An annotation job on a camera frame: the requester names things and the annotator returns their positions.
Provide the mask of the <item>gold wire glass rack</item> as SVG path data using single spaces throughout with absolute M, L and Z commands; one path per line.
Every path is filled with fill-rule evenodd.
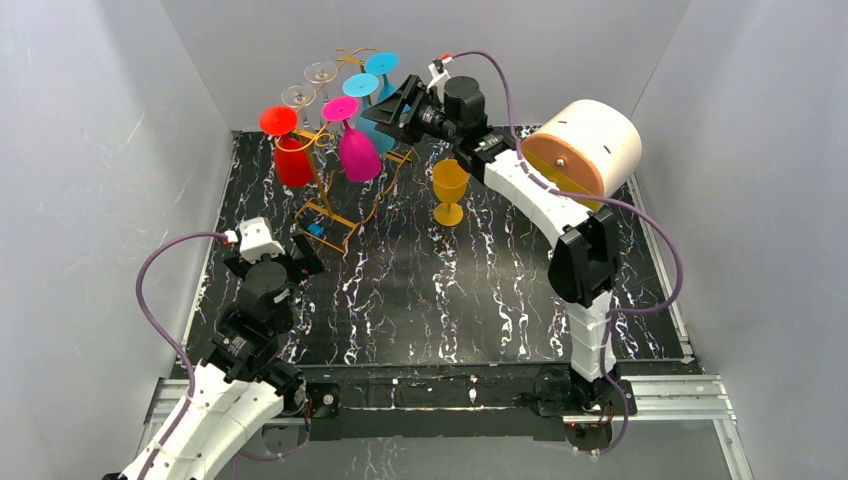
M 383 52 L 371 47 L 352 51 L 338 48 L 336 51 L 338 55 L 328 60 L 334 61 L 338 67 L 336 77 L 327 84 L 330 100 L 339 96 L 346 96 L 342 92 L 344 81 L 352 75 L 363 73 L 362 65 L 373 55 Z M 380 88 L 381 85 L 370 96 L 370 104 L 377 99 L 377 92 Z M 298 118 L 298 126 L 291 134 L 292 137 L 301 142 L 301 149 L 308 154 L 313 173 L 313 180 L 308 185 L 313 184 L 318 191 L 317 196 L 307 199 L 299 207 L 294 214 L 294 221 L 300 225 L 305 235 L 343 253 L 347 250 L 350 238 L 373 218 L 383 199 L 395 188 L 402 168 L 412 164 L 417 155 L 412 150 L 406 153 L 400 152 L 398 142 L 395 141 L 395 145 L 389 153 L 379 156 L 382 164 L 380 174 L 373 180 L 356 184 L 378 180 L 387 171 L 393 173 L 391 181 L 386 184 L 383 190 L 374 194 L 372 206 L 362 218 L 352 220 L 345 217 L 332 204 L 331 188 L 339 175 L 344 176 L 350 183 L 354 182 L 347 178 L 339 158 L 338 148 L 343 134 L 343 126 L 341 123 L 327 123 L 324 120 L 321 112 L 326 104 L 323 103 L 322 94 L 316 91 L 314 102 L 308 109 L 313 130 L 304 130 Z

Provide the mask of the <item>magenta wine glass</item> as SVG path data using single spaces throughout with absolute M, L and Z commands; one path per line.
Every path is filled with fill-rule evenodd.
M 376 147 L 363 133 L 353 128 L 349 121 L 359 109 L 359 100 L 350 96 L 331 99 L 322 108 L 322 117 L 327 123 L 341 123 L 343 134 L 338 152 L 347 178 L 354 183 L 373 180 L 382 170 Z

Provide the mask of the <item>yellow wine glass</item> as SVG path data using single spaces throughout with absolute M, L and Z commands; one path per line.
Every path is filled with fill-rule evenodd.
M 453 227 L 463 219 L 464 210 L 459 201 L 466 193 L 469 177 L 455 159 L 442 160 L 433 167 L 433 190 L 439 201 L 433 216 L 440 225 Z

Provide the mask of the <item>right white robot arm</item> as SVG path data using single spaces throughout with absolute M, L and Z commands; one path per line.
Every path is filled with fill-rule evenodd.
M 635 171 L 641 138 L 631 121 L 591 99 L 565 106 L 525 138 L 488 122 L 478 82 L 427 87 L 417 76 L 364 110 L 379 132 L 413 145 L 448 143 L 460 167 L 509 200 L 552 248 L 548 280 L 572 320 L 571 392 L 583 408 L 609 400 L 619 379 L 608 316 L 621 269 L 614 193 Z

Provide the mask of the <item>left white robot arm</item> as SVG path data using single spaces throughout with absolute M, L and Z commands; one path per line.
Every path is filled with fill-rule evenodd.
M 302 234 L 292 238 L 298 256 L 265 234 L 229 230 L 211 236 L 238 247 L 225 264 L 241 288 L 197 362 L 154 317 L 143 294 L 153 261 L 188 238 L 157 248 L 137 275 L 142 313 L 176 352 L 188 386 L 138 456 L 113 473 L 115 479 L 213 479 L 266 421 L 283 412 L 286 401 L 305 403 L 302 372 L 280 355 L 295 323 L 292 298 L 309 277 L 324 272 L 323 263 Z

